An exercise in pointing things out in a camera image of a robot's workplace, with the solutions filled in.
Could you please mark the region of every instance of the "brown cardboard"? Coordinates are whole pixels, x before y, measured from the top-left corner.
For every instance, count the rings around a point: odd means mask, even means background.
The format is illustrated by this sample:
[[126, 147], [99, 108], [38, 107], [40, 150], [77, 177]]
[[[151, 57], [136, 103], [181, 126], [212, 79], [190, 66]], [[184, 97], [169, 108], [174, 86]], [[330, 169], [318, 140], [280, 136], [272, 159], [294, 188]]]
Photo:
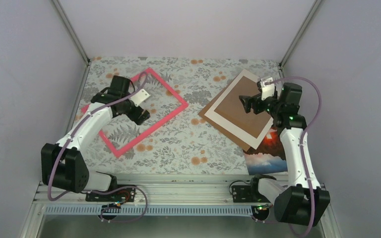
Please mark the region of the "brown cardboard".
[[223, 133], [225, 136], [227, 136], [227, 138], [229, 138], [231, 141], [233, 141], [234, 143], [236, 143], [238, 146], [240, 146], [244, 151], [247, 151], [250, 149], [250, 145], [246, 144], [244, 141], [242, 141], [241, 139], [239, 139], [238, 137], [236, 137], [235, 135], [233, 135], [232, 133], [230, 133], [229, 131], [227, 131], [226, 129], [222, 128], [221, 126], [219, 126], [217, 123], [213, 122], [211, 119], [207, 118], [205, 116], [205, 113], [211, 108], [211, 106], [214, 104], [215, 101], [217, 101], [217, 99], [220, 97], [220, 95], [224, 92], [224, 90], [226, 90], [227, 87], [225, 87], [223, 90], [221, 90], [221, 92], [219, 94], [217, 94], [217, 96], [215, 96], [211, 102], [209, 102], [199, 113], [198, 115], [200, 117], [202, 117], [204, 120], [206, 120], [209, 124], [211, 124], [214, 128], [216, 128], [217, 130], [219, 130], [221, 133]]
[[214, 111], [251, 136], [258, 137], [271, 116], [266, 112], [257, 115], [253, 112], [247, 114], [239, 100], [240, 95], [256, 94], [259, 94], [256, 83], [243, 76]]

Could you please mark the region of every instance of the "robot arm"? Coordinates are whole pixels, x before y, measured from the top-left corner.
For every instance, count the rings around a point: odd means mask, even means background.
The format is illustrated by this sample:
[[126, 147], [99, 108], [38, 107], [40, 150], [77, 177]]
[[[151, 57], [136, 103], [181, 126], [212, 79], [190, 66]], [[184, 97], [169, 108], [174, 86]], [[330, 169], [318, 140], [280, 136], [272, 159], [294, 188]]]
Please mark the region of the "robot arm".
[[315, 197], [310, 197], [308, 178], [300, 149], [300, 138], [306, 128], [306, 120], [298, 114], [302, 87], [294, 83], [284, 83], [280, 94], [272, 82], [272, 77], [263, 78], [257, 83], [260, 94], [255, 96], [239, 96], [246, 113], [253, 109], [255, 114], [267, 112], [273, 118], [273, 126], [277, 127], [287, 160], [289, 184], [285, 189], [276, 180], [261, 176], [256, 180], [258, 192], [274, 205], [275, 218], [279, 222], [307, 225], [310, 220], [311, 202], [315, 203], [314, 226], [330, 202], [329, 192], [321, 190], [310, 160], [307, 135], [303, 139], [307, 169], [309, 171]]
[[125, 114], [138, 125], [150, 117], [149, 112], [139, 106], [150, 96], [143, 89], [129, 99], [111, 107], [104, 107], [91, 115], [91, 112], [99, 107], [129, 95], [129, 84], [129, 79], [114, 76], [110, 87], [103, 89], [91, 99], [87, 112], [70, 132], [57, 141], [56, 144], [47, 143], [43, 146], [41, 157], [44, 184], [49, 183], [53, 165], [61, 151], [61, 145], [70, 139], [71, 142], [62, 155], [62, 163], [59, 163], [56, 169], [53, 186], [72, 192], [81, 192], [83, 190], [106, 191], [111, 187], [116, 187], [116, 184], [114, 184], [116, 179], [113, 179], [113, 176], [88, 170], [81, 151], [87, 148], [101, 128], [107, 125], [114, 117]]

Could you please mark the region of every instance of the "floral pattern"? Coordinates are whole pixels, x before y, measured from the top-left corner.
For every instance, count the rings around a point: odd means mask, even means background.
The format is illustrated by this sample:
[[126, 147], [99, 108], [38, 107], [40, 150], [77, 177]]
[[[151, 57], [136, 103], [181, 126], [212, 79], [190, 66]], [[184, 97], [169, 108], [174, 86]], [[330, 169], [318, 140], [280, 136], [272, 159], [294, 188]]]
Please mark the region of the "floral pattern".
[[[251, 59], [189, 59], [150, 57], [96, 57], [93, 59], [75, 120], [81, 108], [110, 85], [113, 75], [133, 77], [153, 68], [189, 106], [116, 158], [96, 136], [83, 152], [87, 165], [106, 173], [240, 174], [247, 175], [242, 149], [198, 116], [199, 111], [244, 68], [263, 77], [279, 78], [278, 63]], [[151, 118], [136, 125], [126, 116], [114, 118], [103, 132], [118, 149], [176, 109], [180, 103], [155, 78], [145, 85], [151, 97], [141, 104]]]

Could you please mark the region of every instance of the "black mounting plate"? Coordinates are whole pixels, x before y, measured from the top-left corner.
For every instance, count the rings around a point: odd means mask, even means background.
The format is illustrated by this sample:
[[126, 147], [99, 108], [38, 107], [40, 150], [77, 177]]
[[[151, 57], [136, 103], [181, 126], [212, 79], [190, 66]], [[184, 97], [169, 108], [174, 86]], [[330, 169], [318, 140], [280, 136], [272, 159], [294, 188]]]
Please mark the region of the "black mounting plate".
[[[117, 187], [123, 187], [123, 186], [132, 186], [130, 184], [125, 185], [125, 184], [119, 184]], [[125, 192], [122, 191], [127, 191], [130, 196], [127, 202], [133, 202], [135, 199], [135, 188], [125, 188], [122, 189], [118, 192], [109, 194], [109, 195], [100, 195], [96, 193], [87, 193], [87, 196], [85, 197], [85, 201], [87, 202], [118, 202], [118, 201], [124, 201], [125, 196], [127, 195]]]
[[250, 185], [232, 185], [231, 192], [233, 194], [234, 203], [270, 202], [261, 194], [253, 194]]

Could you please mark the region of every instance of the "gray floor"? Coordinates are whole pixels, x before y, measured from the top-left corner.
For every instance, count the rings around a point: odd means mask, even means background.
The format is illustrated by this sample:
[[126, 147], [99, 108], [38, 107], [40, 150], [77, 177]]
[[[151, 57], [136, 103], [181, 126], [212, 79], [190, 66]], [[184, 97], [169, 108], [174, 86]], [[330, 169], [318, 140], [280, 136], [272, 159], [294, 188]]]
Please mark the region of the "gray floor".
[[[303, 232], [305, 227], [296, 226]], [[257, 224], [246, 217], [155, 217], [130, 224], [102, 223], [96, 216], [47, 216], [41, 238], [292, 238], [287, 224]], [[322, 238], [320, 224], [308, 238]]]

